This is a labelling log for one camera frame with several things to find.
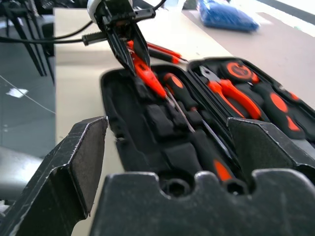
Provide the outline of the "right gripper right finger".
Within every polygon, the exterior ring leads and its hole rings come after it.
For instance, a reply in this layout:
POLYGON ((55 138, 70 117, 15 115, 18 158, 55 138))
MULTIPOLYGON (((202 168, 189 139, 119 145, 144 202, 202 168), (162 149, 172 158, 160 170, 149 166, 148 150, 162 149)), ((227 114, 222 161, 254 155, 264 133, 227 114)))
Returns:
POLYGON ((227 127, 246 179, 258 169, 292 169, 315 182, 315 147, 305 139, 292 139, 274 124, 229 118, 227 127))

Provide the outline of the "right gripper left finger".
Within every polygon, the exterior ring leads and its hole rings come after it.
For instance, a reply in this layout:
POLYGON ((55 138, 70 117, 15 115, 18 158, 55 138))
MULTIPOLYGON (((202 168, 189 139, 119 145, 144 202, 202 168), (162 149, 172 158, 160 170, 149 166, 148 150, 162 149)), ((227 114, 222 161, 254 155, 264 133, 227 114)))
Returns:
POLYGON ((103 164, 105 117, 74 124, 0 224, 2 236, 69 236, 91 213, 103 164))

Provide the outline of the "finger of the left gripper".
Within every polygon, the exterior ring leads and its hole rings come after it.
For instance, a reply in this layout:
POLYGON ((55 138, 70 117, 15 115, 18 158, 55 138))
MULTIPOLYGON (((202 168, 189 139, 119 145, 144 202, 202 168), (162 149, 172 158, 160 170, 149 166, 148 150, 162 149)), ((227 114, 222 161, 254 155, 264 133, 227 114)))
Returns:
POLYGON ((136 75, 135 66, 130 52, 126 46, 126 39, 133 39, 135 26, 114 27, 107 26, 107 41, 118 62, 128 70, 131 75, 136 75))
POLYGON ((129 24, 129 38, 133 41, 133 49, 136 55, 147 65, 150 66, 150 55, 148 51, 147 42, 139 28, 139 26, 132 22, 129 24))

